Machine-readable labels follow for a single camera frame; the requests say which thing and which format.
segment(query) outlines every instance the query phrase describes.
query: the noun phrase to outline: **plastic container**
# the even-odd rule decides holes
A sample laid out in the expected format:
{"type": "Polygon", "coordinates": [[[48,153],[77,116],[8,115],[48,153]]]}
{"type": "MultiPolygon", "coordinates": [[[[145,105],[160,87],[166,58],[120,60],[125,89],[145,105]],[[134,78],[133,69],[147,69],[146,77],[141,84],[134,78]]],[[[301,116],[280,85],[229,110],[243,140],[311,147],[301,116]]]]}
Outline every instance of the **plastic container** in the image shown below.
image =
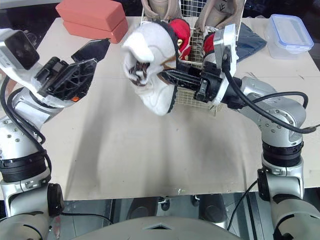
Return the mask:
{"type": "Polygon", "coordinates": [[[304,23],[297,16],[272,14],[264,35],[274,59],[297,59],[300,53],[314,46],[304,23]]]}

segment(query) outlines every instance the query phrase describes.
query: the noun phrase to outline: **black robot arm segment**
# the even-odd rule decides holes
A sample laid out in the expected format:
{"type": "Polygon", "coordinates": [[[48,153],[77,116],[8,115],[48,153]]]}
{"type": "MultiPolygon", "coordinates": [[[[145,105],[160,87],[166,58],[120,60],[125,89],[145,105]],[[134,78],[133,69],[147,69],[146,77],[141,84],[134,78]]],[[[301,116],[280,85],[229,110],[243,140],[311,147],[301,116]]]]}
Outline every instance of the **black robot arm segment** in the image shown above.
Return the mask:
{"type": "MultiPolygon", "coordinates": [[[[221,70],[215,63],[206,61],[202,70],[189,64],[179,63],[176,69],[165,70],[160,73],[161,77],[175,86],[194,91],[194,99],[208,103],[213,101],[220,89],[222,79],[221,70]]],[[[241,87],[242,80],[233,78],[241,87]]],[[[227,104],[230,109],[240,109],[245,103],[240,100],[231,86],[228,86],[222,103],[227,104]]]]}

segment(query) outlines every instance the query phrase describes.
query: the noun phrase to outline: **dark blue cloth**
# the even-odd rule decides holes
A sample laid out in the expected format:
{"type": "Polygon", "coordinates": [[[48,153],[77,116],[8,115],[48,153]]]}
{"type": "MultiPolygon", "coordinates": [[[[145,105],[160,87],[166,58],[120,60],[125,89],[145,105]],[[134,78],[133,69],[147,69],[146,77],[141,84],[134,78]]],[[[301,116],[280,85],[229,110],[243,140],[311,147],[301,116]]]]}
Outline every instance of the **dark blue cloth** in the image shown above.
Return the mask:
{"type": "Polygon", "coordinates": [[[236,44],[236,54],[239,56],[238,62],[263,49],[266,44],[267,42],[265,40],[242,22],[236,44]]]}

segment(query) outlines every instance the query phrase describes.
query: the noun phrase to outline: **black cable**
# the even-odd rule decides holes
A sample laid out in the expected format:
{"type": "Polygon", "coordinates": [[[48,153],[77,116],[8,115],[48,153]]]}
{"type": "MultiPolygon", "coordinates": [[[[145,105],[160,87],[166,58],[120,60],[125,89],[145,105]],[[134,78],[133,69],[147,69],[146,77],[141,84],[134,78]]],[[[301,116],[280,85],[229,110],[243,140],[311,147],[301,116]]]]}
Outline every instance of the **black cable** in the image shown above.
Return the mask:
{"type": "Polygon", "coordinates": [[[234,217],[236,215],[236,211],[240,205],[240,203],[243,201],[243,199],[248,195],[248,193],[250,192],[250,190],[257,184],[258,180],[255,180],[250,187],[244,192],[244,194],[242,195],[242,197],[240,198],[240,200],[238,201],[237,205],[235,206],[235,209],[232,212],[231,218],[230,218],[230,222],[229,225],[227,227],[227,230],[229,231],[232,225],[232,221],[234,220],[234,217]]]}
{"type": "Polygon", "coordinates": [[[17,120],[19,120],[22,125],[24,125],[25,128],[29,129],[31,132],[34,132],[41,138],[40,144],[44,144],[46,142],[46,137],[33,125],[31,125],[29,122],[27,122],[22,116],[20,116],[13,108],[12,101],[14,97],[21,92],[23,88],[19,88],[15,91],[13,91],[10,96],[8,97],[8,100],[6,101],[6,105],[9,109],[9,111],[15,116],[17,120]]]}
{"type": "MultiPolygon", "coordinates": [[[[0,103],[1,106],[3,108],[3,111],[5,112],[5,114],[8,116],[8,118],[16,125],[16,127],[27,137],[29,138],[35,145],[35,147],[37,148],[37,150],[39,152],[44,152],[46,151],[42,145],[38,142],[37,139],[35,139],[21,124],[20,122],[18,122],[18,120],[16,119],[15,115],[9,110],[8,105],[6,103],[6,88],[8,85],[10,78],[8,76],[5,76],[1,89],[0,89],[0,103]]],[[[52,164],[51,164],[51,160],[49,158],[49,156],[46,154],[45,159],[47,161],[48,164],[48,168],[50,169],[50,172],[52,172],[52,164]]]]}
{"type": "Polygon", "coordinates": [[[35,230],[35,231],[40,235],[40,240],[44,240],[44,238],[43,238],[42,235],[41,235],[41,232],[40,232],[38,229],[36,229],[34,226],[31,226],[31,225],[28,225],[28,224],[24,224],[23,226],[35,230]]]}
{"type": "Polygon", "coordinates": [[[226,79],[228,80],[229,84],[231,85],[231,87],[233,88],[235,93],[238,95],[238,97],[242,101],[244,101],[244,103],[247,104],[251,109],[253,109],[255,112],[257,112],[258,114],[260,114],[263,117],[269,119],[270,121],[284,127],[285,129],[288,129],[290,131],[293,131],[293,132],[296,132],[299,134],[310,134],[310,133],[313,133],[315,130],[317,130],[317,127],[315,127],[315,126],[310,126],[310,127],[306,127],[306,128],[298,128],[298,127],[292,126],[292,125],[280,120],[279,118],[271,115],[270,113],[266,112],[265,110],[263,110],[259,106],[255,105],[246,95],[243,94],[243,92],[236,84],[235,80],[231,76],[228,69],[222,68],[222,71],[224,72],[226,79]]]}
{"type": "Polygon", "coordinates": [[[66,212],[62,212],[61,215],[63,216],[83,216],[83,217],[88,217],[88,216],[92,216],[92,217],[98,217],[98,218],[102,218],[105,219],[107,221],[109,221],[110,224],[114,224],[113,221],[110,220],[110,218],[103,216],[103,215],[99,215],[99,214],[93,214],[93,213],[66,213],[66,212]]]}
{"type": "Polygon", "coordinates": [[[309,102],[309,98],[307,96],[307,94],[305,94],[304,92],[301,91],[282,91],[282,92],[275,92],[275,93],[271,93],[262,97],[259,97],[255,100],[253,100],[252,102],[254,104],[259,103],[263,100],[266,99],[270,99],[270,98],[275,98],[275,97],[283,97],[283,96],[301,96],[303,97],[303,107],[306,109],[308,106],[308,102],[309,102]]]}

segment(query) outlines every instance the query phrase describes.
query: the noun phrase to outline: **beige shoe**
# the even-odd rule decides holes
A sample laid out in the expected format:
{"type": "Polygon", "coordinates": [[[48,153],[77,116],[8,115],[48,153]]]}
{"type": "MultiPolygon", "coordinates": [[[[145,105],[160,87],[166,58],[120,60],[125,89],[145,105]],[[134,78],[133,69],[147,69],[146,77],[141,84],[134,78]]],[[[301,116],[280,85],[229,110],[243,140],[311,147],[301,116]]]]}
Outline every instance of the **beige shoe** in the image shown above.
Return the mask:
{"type": "Polygon", "coordinates": [[[151,19],[169,21],[181,18],[178,0],[141,0],[144,13],[151,19]]]}
{"type": "Polygon", "coordinates": [[[194,27],[204,33],[205,26],[221,29],[227,24],[235,24],[239,34],[245,3],[246,0],[208,0],[194,27]]]}

